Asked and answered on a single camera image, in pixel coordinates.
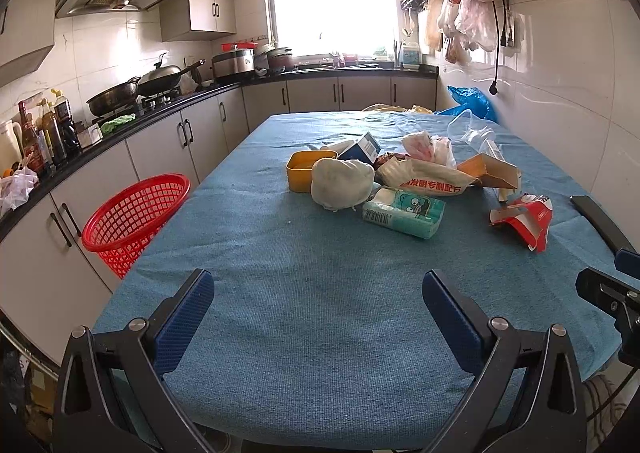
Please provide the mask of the red torn snack wrapper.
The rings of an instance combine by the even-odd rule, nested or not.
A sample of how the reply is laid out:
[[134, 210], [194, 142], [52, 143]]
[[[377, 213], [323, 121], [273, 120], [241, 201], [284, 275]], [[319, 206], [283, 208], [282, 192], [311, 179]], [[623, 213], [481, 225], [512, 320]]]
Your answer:
[[509, 226], [527, 245], [529, 251], [542, 253], [548, 244], [553, 206], [547, 195], [523, 194], [510, 204], [491, 210], [493, 227]]

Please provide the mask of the orange cardboard box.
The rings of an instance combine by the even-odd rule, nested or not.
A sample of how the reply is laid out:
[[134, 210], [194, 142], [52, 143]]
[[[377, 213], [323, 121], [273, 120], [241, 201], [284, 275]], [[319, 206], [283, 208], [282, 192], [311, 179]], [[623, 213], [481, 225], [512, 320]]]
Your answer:
[[518, 167], [480, 153], [457, 165], [460, 172], [475, 178], [483, 188], [518, 190]]

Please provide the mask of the green tissue pack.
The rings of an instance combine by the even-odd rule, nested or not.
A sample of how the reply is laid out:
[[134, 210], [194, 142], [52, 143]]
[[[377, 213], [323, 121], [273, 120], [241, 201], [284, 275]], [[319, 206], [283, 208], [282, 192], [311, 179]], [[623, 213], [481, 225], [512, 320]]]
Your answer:
[[396, 232], [431, 239], [442, 222], [445, 208], [444, 201], [382, 187], [362, 205], [362, 218]]

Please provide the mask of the white red food pouch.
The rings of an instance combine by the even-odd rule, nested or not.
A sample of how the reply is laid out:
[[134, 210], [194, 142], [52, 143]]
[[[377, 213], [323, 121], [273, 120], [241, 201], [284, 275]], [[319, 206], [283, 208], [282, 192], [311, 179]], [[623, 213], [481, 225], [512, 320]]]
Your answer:
[[390, 158], [378, 167], [376, 174], [386, 187], [433, 196], [460, 195], [476, 182], [457, 168], [413, 158]]

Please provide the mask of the pink white bag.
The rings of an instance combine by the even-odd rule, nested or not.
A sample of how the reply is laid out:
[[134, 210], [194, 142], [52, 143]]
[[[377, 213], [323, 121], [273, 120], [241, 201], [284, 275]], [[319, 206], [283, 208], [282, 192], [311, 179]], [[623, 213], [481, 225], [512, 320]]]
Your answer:
[[449, 138], [432, 136], [428, 132], [413, 132], [401, 139], [410, 158], [454, 168], [457, 162]]

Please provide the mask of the blue white carton box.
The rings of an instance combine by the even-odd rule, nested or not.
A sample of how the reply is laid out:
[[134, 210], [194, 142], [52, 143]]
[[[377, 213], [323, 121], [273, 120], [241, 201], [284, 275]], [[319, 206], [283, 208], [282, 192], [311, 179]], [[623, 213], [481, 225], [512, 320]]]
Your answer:
[[381, 147], [378, 141], [374, 139], [370, 132], [366, 132], [338, 155], [337, 158], [342, 161], [360, 161], [373, 166], [380, 152]]

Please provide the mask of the yellow plastic container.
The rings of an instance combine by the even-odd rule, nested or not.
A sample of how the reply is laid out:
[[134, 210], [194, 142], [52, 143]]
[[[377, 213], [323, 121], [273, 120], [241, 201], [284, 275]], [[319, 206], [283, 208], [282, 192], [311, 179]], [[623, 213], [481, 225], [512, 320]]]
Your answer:
[[291, 155], [286, 163], [286, 176], [292, 192], [310, 192], [311, 169], [321, 158], [337, 158], [337, 153], [332, 150], [303, 150]]

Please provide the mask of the red plastic basket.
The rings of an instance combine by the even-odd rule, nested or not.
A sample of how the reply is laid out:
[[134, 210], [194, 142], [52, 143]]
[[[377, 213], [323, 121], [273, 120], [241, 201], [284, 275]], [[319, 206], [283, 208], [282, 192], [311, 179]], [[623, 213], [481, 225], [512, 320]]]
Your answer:
[[117, 193], [86, 222], [82, 245], [122, 280], [152, 239], [189, 196], [191, 182], [163, 174]]

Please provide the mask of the blue table cloth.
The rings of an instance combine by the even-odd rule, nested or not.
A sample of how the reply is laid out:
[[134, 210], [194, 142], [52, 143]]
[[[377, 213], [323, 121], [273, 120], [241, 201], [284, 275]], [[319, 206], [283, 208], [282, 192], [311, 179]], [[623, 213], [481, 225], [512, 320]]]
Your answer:
[[614, 257], [570, 204], [582, 188], [536, 149], [495, 130], [528, 193], [548, 196], [547, 248], [535, 253], [490, 224], [494, 193], [450, 198], [431, 239], [332, 213], [288, 188], [291, 155], [370, 134], [395, 151], [408, 132], [446, 132], [444, 117], [318, 112], [270, 117], [191, 193], [134, 263], [96, 332], [147, 317], [195, 269], [215, 299], [167, 385], [190, 418], [243, 439], [364, 450], [423, 447], [458, 404], [462, 371], [422, 298], [442, 271], [491, 317], [519, 329], [562, 324], [583, 377], [620, 347], [612, 317], [582, 300], [582, 269]]

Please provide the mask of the sauce bottles group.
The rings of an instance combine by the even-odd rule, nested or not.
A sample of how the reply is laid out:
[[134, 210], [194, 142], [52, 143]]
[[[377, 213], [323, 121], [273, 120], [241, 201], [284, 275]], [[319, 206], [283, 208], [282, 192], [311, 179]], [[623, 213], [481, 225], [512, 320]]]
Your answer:
[[22, 129], [21, 146], [26, 165], [39, 178], [52, 175], [81, 153], [70, 100], [60, 89], [51, 89], [17, 103]]

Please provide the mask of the green cloth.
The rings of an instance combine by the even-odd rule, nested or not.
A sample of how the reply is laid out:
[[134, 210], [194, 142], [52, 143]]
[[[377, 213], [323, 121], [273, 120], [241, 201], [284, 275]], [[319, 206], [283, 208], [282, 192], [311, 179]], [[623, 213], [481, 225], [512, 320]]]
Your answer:
[[108, 137], [120, 128], [132, 123], [136, 118], [136, 114], [126, 114], [111, 118], [100, 125], [101, 134], [103, 137]]

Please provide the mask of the yellow plastic bag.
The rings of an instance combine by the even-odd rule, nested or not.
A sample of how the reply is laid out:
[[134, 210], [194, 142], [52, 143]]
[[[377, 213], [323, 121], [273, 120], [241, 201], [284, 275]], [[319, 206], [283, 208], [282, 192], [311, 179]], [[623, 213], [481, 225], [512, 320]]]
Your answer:
[[390, 112], [390, 113], [414, 113], [432, 115], [434, 111], [424, 108], [424, 106], [411, 106], [411, 108], [405, 108], [405, 106], [390, 106], [384, 103], [374, 103], [370, 106], [366, 106], [363, 112]]

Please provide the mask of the black frying pan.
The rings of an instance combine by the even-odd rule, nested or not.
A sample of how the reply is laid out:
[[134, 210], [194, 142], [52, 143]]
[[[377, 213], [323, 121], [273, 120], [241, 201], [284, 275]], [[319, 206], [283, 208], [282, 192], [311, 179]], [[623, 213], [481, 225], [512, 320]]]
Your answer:
[[130, 78], [125, 83], [100, 92], [87, 101], [94, 116], [103, 116], [123, 106], [129, 106], [138, 98], [139, 77]]

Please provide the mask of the silver rice cooker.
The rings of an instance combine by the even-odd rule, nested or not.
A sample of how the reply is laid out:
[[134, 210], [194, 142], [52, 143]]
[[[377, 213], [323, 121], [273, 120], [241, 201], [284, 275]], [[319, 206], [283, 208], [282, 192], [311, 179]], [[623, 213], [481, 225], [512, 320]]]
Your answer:
[[212, 72], [218, 84], [235, 83], [255, 73], [254, 43], [229, 44], [212, 57]]

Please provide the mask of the dark cooking pot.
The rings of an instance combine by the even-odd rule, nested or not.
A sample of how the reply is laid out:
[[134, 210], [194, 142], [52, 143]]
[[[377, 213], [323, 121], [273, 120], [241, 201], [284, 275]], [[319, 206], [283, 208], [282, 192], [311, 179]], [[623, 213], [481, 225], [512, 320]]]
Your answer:
[[255, 71], [262, 74], [279, 74], [295, 68], [293, 50], [288, 47], [264, 45], [254, 54]]

